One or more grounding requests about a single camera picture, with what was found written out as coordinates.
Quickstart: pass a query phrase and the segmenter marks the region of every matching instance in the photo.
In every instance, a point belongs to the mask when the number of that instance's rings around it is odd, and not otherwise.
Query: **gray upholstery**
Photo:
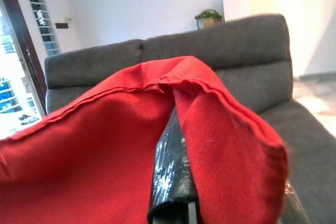
[[[290,148],[291,182],[312,223],[336,220],[336,140],[292,101],[289,35],[281,15],[255,16],[190,33],[130,40],[49,57],[47,111],[118,70],[193,55],[216,70],[238,101],[260,113]]]
[[[311,223],[336,223],[335,138],[294,101],[261,116],[288,144],[290,179]]]

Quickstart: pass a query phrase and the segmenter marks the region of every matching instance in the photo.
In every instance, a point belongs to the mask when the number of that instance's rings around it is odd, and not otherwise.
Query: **sofa backrest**
[[[244,18],[200,31],[67,52],[45,60],[47,112],[120,69],[193,55],[216,71],[236,99],[261,112],[292,95],[289,34],[281,15]]]

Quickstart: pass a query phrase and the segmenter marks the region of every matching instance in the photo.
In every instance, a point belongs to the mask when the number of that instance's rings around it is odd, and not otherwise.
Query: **outdoor view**
[[[11,27],[0,10],[0,139],[41,120],[11,34]]]

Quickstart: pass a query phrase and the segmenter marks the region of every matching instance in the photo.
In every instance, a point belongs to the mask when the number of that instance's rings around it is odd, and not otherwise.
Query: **white wall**
[[[243,10],[237,5],[243,2]],[[289,27],[293,74],[336,71],[336,0],[224,0],[226,19],[282,13]]]
[[[32,7],[29,0],[18,0],[23,12],[30,36],[33,40],[35,50],[39,61],[43,67],[44,59],[47,57],[47,52],[43,44]],[[66,0],[45,0],[47,3],[49,15],[53,23],[64,23],[65,17],[71,17]],[[59,42],[59,47],[62,52],[72,51],[79,48],[77,36],[73,24],[69,25],[69,29],[55,29],[56,36]]]
[[[82,47],[195,30],[207,8],[222,0],[67,0]]]

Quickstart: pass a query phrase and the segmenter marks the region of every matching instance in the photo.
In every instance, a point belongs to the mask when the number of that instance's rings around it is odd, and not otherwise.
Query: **window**
[[[44,0],[29,0],[48,56],[60,53],[53,23]]]

